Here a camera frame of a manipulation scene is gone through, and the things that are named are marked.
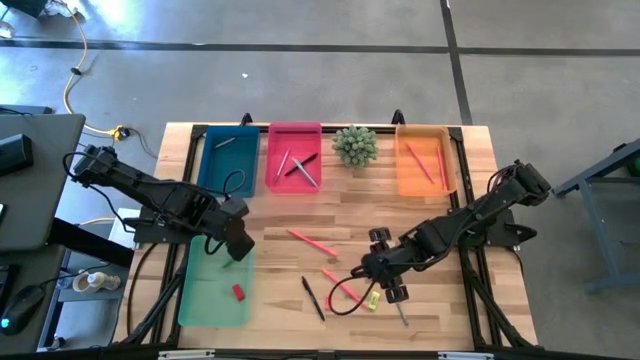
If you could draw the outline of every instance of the red eraser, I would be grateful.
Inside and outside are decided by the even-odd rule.
[[[233,285],[233,293],[236,295],[236,299],[238,299],[238,302],[244,300],[244,291],[242,291],[240,285]]]

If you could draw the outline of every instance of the small plant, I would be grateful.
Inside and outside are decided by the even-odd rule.
[[[375,160],[378,154],[376,133],[354,125],[336,132],[333,149],[348,167],[361,168]]]

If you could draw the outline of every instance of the pink tray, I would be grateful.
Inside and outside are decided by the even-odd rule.
[[[275,182],[276,174],[282,164],[282,159],[289,151],[289,156],[282,168],[282,173]],[[320,123],[272,123],[269,126],[267,144],[267,173],[265,182],[274,193],[312,193],[318,192],[322,186],[322,125]],[[289,176],[285,173],[296,165],[292,158],[302,162],[307,157],[317,153],[318,156],[304,165],[318,187],[313,186],[309,179],[297,170]]]

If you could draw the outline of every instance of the red pencil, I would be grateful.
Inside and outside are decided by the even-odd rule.
[[[338,281],[339,281],[339,280],[338,280],[338,278],[337,278],[335,275],[333,275],[331,272],[329,272],[329,270],[327,270],[327,269],[322,269],[322,272],[323,272],[323,273],[324,273],[324,274],[325,274],[329,279],[331,279],[334,283],[338,283]],[[356,293],[355,293],[353,290],[351,290],[351,288],[350,288],[348,285],[340,284],[340,288],[341,288],[342,290],[344,290],[344,292],[346,292],[349,296],[351,296],[351,298],[352,298],[353,300],[355,300],[356,302],[359,302],[359,301],[360,301],[360,296],[356,295]],[[363,308],[365,308],[365,309],[369,309],[369,307],[364,303],[364,301],[362,302],[362,304],[360,304],[360,306],[362,306],[362,307],[363,307]]]
[[[424,171],[424,174],[427,175],[427,179],[429,179],[429,181],[431,181],[432,184],[435,184],[433,182],[433,179],[431,178],[431,175],[429,175],[429,172],[427,171],[427,168],[424,166],[422,161],[420,161],[420,158],[418,157],[418,154],[415,152],[415,150],[413,150],[413,147],[409,143],[407,143],[407,147],[409,148],[409,151],[411,151],[411,155],[413,155],[413,157],[418,162],[418,165],[420,165],[420,168],[422,168],[422,171]]]
[[[440,178],[442,179],[442,190],[447,190],[447,179],[444,176],[444,166],[442,165],[442,153],[440,152],[440,146],[436,147],[436,151],[438,151],[438,165],[440,165]]]
[[[306,236],[304,236],[304,235],[302,235],[302,234],[300,234],[300,233],[298,233],[298,232],[295,232],[295,231],[293,231],[293,230],[287,230],[287,231],[289,232],[289,234],[291,234],[291,235],[293,235],[293,236],[297,237],[297,238],[298,238],[298,239],[300,239],[300,240],[304,240],[304,241],[308,242],[309,244],[311,244],[311,245],[313,245],[313,246],[317,247],[318,249],[320,249],[320,250],[322,250],[322,251],[326,252],[326,253],[327,253],[327,254],[329,254],[329,255],[332,255],[332,256],[338,256],[338,253],[337,253],[337,252],[335,252],[334,250],[329,249],[328,247],[326,247],[326,246],[324,246],[324,245],[320,244],[320,243],[319,243],[319,242],[317,242],[317,241],[313,241],[313,240],[309,239],[308,237],[306,237]]]

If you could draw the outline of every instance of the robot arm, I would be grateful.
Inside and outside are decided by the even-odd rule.
[[[213,190],[173,180],[158,180],[118,160],[112,147],[89,145],[83,158],[73,168],[73,181],[84,187],[113,187],[154,212],[153,219],[126,219],[134,228],[160,226],[176,236],[204,234],[226,242],[227,251],[240,261],[253,248],[254,241],[244,230],[242,217],[249,213],[240,198],[225,195],[218,203]]]
[[[491,180],[494,178],[486,195],[450,215],[423,221],[401,235],[397,246],[387,245],[388,230],[372,230],[370,237],[374,244],[370,253],[362,257],[360,266],[351,275],[380,283],[389,303],[404,301],[409,293],[403,285],[402,273],[412,268],[424,271],[435,265],[458,241],[482,239],[501,212],[514,204],[537,206],[551,189],[531,164],[519,161],[497,172]]]

